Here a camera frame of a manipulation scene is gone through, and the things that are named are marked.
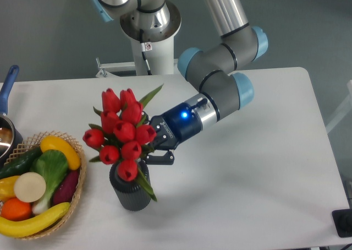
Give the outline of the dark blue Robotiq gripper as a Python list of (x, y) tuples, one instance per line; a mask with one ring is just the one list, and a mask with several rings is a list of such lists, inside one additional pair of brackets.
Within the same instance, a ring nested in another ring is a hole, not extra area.
[(171, 150), (202, 130), (200, 118), (192, 112), (192, 107), (186, 102), (159, 116), (153, 116), (151, 120), (143, 111), (141, 121), (150, 123), (156, 131), (157, 135), (150, 145), (155, 150), (168, 150), (163, 155), (147, 155), (145, 158), (147, 165), (173, 165), (174, 154)]

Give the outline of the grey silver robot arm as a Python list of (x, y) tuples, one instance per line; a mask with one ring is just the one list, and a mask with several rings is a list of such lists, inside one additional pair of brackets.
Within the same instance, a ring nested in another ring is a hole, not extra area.
[(92, 0), (105, 21), (119, 20), (131, 41), (137, 75), (171, 74), (177, 69), (197, 95), (167, 112), (146, 117), (151, 134), (140, 158), (150, 165), (171, 165), (173, 150), (253, 100), (254, 89), (238, 68), (268, 48), (266, 34), (250, 26), (239, 0), (205, 0), (221, 43), (203, 52), (185, 50), (174, 59), (174, 35), (181, 25), (177, 7), (167, 0)]

